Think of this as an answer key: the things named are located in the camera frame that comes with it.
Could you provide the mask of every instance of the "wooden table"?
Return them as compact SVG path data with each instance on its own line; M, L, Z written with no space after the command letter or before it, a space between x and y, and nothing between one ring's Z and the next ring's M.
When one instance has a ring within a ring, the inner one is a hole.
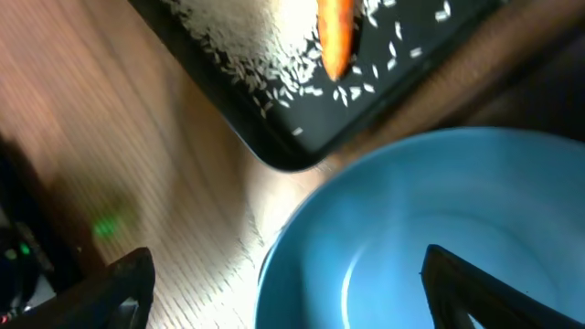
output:
M91 236L78 232L103 220L116 223L93 237L106 261L150 248L152 327L246 327L259 264L309 193L463 109L584 14L583 1L516 0L393 115L315 169L284 174L250 155L124 0L0 0L0 132L65 200L57 225L82 260Z

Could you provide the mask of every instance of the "tray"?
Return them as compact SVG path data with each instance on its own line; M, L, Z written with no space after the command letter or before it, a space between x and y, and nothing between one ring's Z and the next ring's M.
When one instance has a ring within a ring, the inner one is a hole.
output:
M373 15L378 27L366 17L357 21L354 65L361 68L361 75L349 69L342 79L332 82L319 67L305 86L315 86L323 95L295 97L290 108L275 103L262 113L252 96L265 103L268 98L264 91L252 95L243 84L232 85L231 76L223 73L214 57L191 37L169 4L160 0L129 1L221 111L239 138L264 163L283 171L316 165L344 141L365 129L380 113L392 111L392 105L445 60L503 3L500 0L449 0L450 16L443 20L436 16L444 13L443 0L397 0L390 7L381 5ZM396 22L400 23L400 33L396 31ZM392 59L390 42L396 49L396 65L388 70L388 62ZM377 67L378 78L375 78L372 65ZM365 91L364 83L371 85L374 92ZM340 86L348 99L350 87L359 86L362 92L345 106L339 96L337 100L333 97ZM281 88L279 81L272 80L268 81L266 90Z

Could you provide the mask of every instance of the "wooden surface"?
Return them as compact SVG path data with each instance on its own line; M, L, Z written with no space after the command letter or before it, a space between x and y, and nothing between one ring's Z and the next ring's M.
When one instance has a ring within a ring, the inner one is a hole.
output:
M123 0L0 0L0 132L111 262L147 246L151 325L249 327L258 267L298 204L364 152L432 127L585 12L575 0L499 12L398 113L314 170L255 160ZM92 243L69 237L73 246Z

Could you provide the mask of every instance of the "orange carrot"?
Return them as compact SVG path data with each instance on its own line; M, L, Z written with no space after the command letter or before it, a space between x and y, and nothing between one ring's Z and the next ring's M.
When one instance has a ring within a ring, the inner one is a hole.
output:
M353 0L318 0L323 66L333 81L346 70L354 31Z

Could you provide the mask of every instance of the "blue plate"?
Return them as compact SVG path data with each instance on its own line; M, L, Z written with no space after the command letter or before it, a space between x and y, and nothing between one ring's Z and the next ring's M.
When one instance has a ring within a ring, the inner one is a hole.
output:
M467 128L364 157L279 237L256 328L432 328L419 275L431 243L585 322L585 147Z

